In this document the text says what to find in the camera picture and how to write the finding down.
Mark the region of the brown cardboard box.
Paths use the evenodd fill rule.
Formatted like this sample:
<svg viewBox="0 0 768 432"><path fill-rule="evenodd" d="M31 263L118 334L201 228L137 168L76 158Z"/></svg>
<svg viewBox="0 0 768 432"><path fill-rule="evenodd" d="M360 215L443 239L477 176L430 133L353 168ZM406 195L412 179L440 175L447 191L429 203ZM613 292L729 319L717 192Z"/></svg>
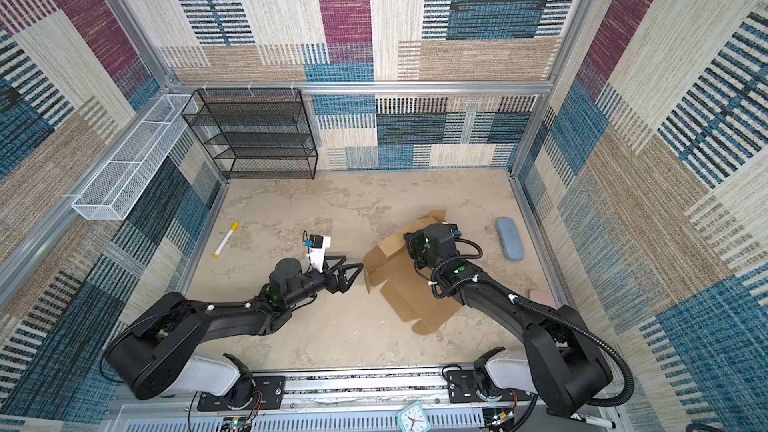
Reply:
<svg viewBox="0 0 768 432"><path fill-rule="evenodd" d="M462 307L453 299L433 297L428 279L417 274L404 239L406 233L444 222L445 218L445 209L430 210L383 239L363 258L367 292L379 287L401 321L414 321L412 331L418 335L436 332Z"/></svg>

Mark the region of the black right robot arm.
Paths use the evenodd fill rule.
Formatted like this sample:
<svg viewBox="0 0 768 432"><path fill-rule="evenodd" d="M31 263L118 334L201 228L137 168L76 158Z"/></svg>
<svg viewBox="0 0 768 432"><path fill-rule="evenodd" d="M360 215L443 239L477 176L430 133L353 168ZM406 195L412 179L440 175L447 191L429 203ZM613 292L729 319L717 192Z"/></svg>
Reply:
<svg viewBox="0 0 768 432"><path fill-rule="evenodd" d="M623 358L593 334L573 308L553 309L493 279L475 263L481 250L458 250L464 239L456 225L435 223L403 238L415 269L428 269L425 279L434 298L450 298L484 313L524 346L522 367L503 347L474 362L472 378L479 398L498 400L516 389L569 417L585 405L616 407L632 396L634 385Z"/></svg>

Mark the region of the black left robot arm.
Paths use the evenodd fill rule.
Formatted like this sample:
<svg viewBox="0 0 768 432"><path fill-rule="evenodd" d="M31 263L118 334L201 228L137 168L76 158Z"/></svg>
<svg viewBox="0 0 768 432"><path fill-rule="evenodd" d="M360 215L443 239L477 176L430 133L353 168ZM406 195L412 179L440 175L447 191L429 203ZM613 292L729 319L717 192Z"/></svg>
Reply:
<svg viewBox="0 0 768 432"><path fill-rule="evenodd" d="M107 345L104 360L139 400L195 391L242 409L256 392L252 372L233 355L225 361L200 357L197 347L228 337L274 334L319 292L347 292L363 269L344 255L332 255L320 269L308 271L297 259L285 258L260 292L245 301L206 302L167 293Z"/></svg>

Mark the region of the blue-grey glasses case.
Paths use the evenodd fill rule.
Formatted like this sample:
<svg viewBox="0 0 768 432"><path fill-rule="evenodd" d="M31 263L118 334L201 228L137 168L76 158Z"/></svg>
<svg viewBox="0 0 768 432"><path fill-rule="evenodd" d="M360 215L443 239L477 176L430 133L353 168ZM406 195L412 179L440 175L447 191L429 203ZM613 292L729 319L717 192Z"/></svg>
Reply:
<svg viewBox="0 0 768 432"><path fill-rule="evenodd" d="M496 220L496 230L505 258L518 262L524 259L524 247L520 232L514 220L509 217L500 217Z"/></svg>

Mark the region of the yellow-capped white marker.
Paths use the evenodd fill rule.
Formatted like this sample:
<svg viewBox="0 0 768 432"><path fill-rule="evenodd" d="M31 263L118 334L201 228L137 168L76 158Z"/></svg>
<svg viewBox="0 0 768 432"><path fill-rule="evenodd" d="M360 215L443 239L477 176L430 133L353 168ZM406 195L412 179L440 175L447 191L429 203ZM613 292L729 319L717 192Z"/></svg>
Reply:
<svg viewBox="0 0 768 432"><path fill-rule="evenodd" d="M226 234L223 236L223 238L222 238L221 242L219 243L219 245L218 245L218 246L217 246L217 248L215 249L215 251L214 251L214 253L213 253L213 257L214 257L214 258L219 258L219 257L220 257L220 255L221 255L221 253L222 253L223 249L224 249L224 248L225 248L225 246L227 245L227 243L228 243L228 241L230 240L230 238L232 237L232 235L233 235L233 234L234 234L234 233L237 231L237 229L238 229L239 225L240 225L240 223L239 223L239 222L234 222L234 223L232 224L232 226L229 228L229 230L228 230L228 231L226 232Z"/></svg>

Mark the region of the pink flat case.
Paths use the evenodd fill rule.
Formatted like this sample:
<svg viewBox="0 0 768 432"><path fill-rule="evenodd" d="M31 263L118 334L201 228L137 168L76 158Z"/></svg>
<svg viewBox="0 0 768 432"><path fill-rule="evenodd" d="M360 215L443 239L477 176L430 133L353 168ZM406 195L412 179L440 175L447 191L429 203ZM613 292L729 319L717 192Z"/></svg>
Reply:
<svg viewBox="0 0 768 432"><path fill-rule="evenodd" d="M546 290L529 290L526 297L533 302L542 304L544 306L557 309L558 304L550 291Z"/></svg>

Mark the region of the small teal alarm clock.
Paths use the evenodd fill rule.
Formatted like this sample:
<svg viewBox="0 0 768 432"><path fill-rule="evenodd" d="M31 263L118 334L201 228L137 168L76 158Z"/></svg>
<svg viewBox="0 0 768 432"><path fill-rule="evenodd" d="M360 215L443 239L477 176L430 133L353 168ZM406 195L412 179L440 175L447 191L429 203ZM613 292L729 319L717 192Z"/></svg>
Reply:
<svg viewBox="0 0 768 432"><path fill-rule="evenodd" d="M429 432L432 424L420 402L414 402L402 409L396 416L401 432Z"/></svg>

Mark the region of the black marker pen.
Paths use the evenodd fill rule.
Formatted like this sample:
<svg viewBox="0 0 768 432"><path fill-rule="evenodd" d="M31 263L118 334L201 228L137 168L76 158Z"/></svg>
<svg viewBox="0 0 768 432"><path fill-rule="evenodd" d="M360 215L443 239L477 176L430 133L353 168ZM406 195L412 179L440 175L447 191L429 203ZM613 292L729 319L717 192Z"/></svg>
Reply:
<svg viewBox="0 0 768 432"><path fill-rule="evenodd" d="M602 417L581 414L581 413L574 413L571 416L571 419L594 426L594 427L603 428L606 430L616 429L616 424L612 420L605 419Z"/></svg>

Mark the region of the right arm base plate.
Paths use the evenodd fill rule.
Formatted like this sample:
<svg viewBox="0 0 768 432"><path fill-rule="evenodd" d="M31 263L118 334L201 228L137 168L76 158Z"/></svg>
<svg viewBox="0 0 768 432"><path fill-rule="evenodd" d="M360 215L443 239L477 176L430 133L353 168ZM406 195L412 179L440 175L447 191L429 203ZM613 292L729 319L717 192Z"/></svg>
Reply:
<svg viewBox="0 0 768 432"><path fill-rule="evenodd" d="M490 387L481 388L473 370L463 369L457 364L448 364L441 370L441 376L447 384L451 404L474 402L510 403L528 402L532 395L518 389L491 391Z"/></svg>

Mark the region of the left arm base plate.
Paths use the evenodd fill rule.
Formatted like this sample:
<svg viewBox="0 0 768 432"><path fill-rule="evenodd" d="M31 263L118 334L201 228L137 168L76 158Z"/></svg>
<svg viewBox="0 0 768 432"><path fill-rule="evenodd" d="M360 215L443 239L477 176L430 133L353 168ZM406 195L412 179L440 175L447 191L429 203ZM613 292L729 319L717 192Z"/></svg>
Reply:
<svg viewBox="0 0 768 432"><path fill-rule="evenodd" d="M223 396L202 393L198 412L277 410L282 405L285 376L254 376L238 380Z"/></svg>

